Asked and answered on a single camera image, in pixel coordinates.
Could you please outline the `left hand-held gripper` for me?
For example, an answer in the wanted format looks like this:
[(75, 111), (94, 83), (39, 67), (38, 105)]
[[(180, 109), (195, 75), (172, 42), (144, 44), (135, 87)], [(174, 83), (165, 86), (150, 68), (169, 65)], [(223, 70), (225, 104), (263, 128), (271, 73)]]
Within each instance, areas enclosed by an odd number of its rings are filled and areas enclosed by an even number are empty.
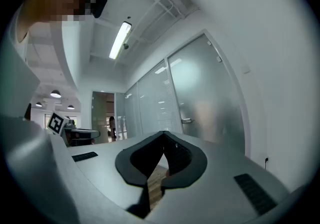
[(60, 136), (66, 146), (71, 146), (71, 131), (75, 129), (75, 123), (72, 119), (64, 117), (57, 112), (53, 112), (46, 125), (46, 128), (54, 135)]

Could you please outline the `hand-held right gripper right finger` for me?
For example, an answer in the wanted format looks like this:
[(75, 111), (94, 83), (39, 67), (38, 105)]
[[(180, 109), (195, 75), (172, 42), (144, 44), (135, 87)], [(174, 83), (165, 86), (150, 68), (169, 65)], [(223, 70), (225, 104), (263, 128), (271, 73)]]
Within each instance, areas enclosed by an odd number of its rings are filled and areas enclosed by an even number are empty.
[[(242, 153), (221, 144), (175, 133), (199, 147), (207, 157), (202, 176), (187, 188), (169, 189), (148, 214), (152, 223), (274, 223), (289, 191), (271, 173)], [(234, 177), (249, 174), (275, 201), (276, 207), (259, 215)]]

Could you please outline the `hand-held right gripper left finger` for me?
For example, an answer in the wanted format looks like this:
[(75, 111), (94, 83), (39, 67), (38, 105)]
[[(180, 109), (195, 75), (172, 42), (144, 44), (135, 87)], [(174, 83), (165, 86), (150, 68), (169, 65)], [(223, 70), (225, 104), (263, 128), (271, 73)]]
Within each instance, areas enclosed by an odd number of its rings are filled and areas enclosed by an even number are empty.
[(159, 162), (164, 162), (164, 158), (158, 160), (157, 165), (152, 170), (150, 178), (147, 179), (146, 190), (127, 184), (116, 169), (115, 159), (123, 149), (131, 147), (151, 135), (154, 135), (154, 133), (147, 133), (110, 143), (70, 147), (68, 151), (72, 156), (92, 151), (97, 153), (96, 157), (77, 161), (77, 166), (103, 195), (122, 209), (137, 214), (136, 205), (142, 202), (143, 199), (151, 210), (162, 199), (163, 195), (160, 183), (165, 176), (165, 167)]

